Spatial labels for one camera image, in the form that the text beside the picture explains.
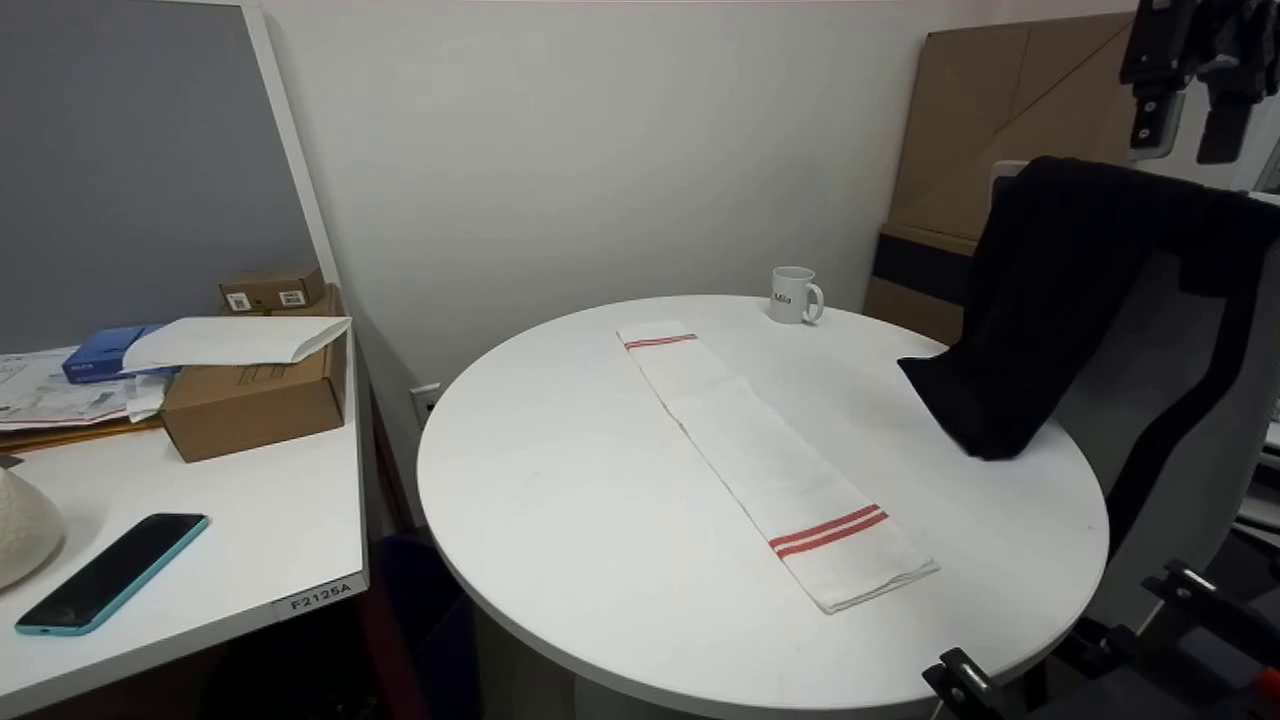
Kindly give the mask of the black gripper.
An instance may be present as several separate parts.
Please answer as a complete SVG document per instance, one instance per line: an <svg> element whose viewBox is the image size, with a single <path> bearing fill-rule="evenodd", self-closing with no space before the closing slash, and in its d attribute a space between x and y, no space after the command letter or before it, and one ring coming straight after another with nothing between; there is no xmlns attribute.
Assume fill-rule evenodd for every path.
<svg viewBox="0 0 1280 720"><path fill-rule="evenodd" d="M1280 0L1141 0L1125 51L1125 77L1135 77L1130 146L1141 152L1164 148L1177 112L1173 77L1216 68L1204 77L1206 122L1195 159L1233 166L1245 148L1250 106L1259 100L1246 68L1271 64L1274 22Z"/></svg>

